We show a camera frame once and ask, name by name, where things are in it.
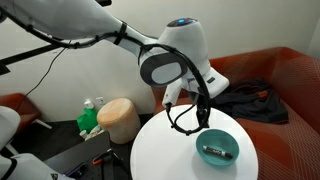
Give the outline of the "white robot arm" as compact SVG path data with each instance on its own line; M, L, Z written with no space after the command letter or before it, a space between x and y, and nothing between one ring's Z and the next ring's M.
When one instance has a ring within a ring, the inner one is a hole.
M153 87L165 87L163 106L170 110L182 89L195 95L201 129L208 126L210 100L229 85L211 67L200 22L179 18L158 38L146 36L117 19L96 0L0 0L1 17L52 45L90 47L107 40L134 54L140 76Z

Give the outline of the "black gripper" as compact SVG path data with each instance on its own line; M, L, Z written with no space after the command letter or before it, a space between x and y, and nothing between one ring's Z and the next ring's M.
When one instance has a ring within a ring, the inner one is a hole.
M203 95L190 92L189 97L192 100L192 104L197 106L196 117L198 120L198 124L202 128L208 128L208 120L206 119L207 108L205 106L205 99Z

